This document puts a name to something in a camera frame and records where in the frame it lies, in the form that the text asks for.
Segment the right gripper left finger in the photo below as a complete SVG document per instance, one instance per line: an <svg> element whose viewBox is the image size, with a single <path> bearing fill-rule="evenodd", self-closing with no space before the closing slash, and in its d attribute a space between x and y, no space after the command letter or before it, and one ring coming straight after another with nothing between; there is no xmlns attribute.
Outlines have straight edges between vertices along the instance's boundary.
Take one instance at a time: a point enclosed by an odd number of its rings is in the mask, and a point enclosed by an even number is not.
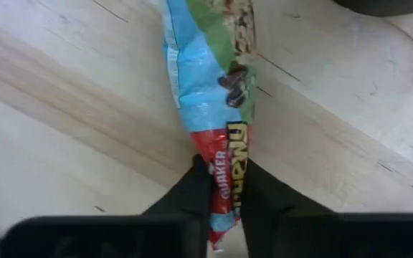
<svg viewBox="0 0 413 258"><path fill-rule="evenodd" d="M143 212L152 220L150 233L141 243L141 256L207 257L211 192L212 176L196 154L192 167Z"/></svg>

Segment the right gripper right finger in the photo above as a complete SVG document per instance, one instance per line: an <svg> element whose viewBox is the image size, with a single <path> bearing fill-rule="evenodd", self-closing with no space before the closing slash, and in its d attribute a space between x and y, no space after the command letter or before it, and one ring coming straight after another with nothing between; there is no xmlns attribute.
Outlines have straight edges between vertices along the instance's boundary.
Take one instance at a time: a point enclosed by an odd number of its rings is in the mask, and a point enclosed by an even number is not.
<svg viewBox="0 0 413 258"><path fill-rule="evenodd" d="M249 160L242 224L250 257L337 257L333 212Z"/></svg>

